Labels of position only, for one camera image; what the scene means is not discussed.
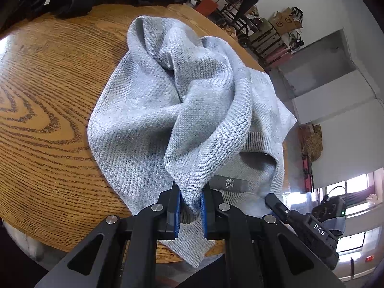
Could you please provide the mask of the grey knit sweater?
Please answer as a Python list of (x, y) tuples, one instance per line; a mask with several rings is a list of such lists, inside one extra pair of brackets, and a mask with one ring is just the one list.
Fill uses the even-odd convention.
[(165, 245), (198, 267), (213, 246), (203, 236), (203, 186), (246, 215), (266, 215), (266, 195), (282, 194), (283, 142), (295, 123), (270, 77), (245, 66), (227, 42), (198, 37), (177, 19), (139, 16), (87, 138), (133, 215), (179, 186), (180, 232)]

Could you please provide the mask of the brown camouflage bag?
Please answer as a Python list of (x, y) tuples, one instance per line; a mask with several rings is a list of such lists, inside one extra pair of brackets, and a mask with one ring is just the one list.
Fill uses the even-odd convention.
[(320, 124), (299, 126), (302, 154), (307, 155), (311, 162), (320, 158), (324, 150), (322, 144), (322, 128)]

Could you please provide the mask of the brown cardboard boxes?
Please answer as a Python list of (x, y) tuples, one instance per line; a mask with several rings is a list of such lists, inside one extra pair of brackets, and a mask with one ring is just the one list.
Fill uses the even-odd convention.
[(303, 11), (296, 6), (293, 8), (288, 7), (282, 12), (276, 12), (274, 16), (270, 17), (269, 22), (277, 33), (282, 36), (303, 27)]

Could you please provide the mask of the black wheeled cart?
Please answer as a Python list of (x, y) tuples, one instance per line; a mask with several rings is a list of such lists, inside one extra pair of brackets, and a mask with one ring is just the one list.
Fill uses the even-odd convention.
[(222, 16), (221, 27), (227, 26), (234, 29), (236, 36), (248, 35), (251, 27), (258, 29), (252, 21), (259, 19), (258, 11), (254, 10), (260, 0), (230, 0), (219, 12)]

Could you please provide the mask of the orange paper bag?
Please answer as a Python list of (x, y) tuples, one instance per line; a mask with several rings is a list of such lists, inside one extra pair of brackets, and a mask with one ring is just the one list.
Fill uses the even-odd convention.
[(202, 0), (195, 10), (205, 17), (211, 15), (218, 8), (219, 0)]

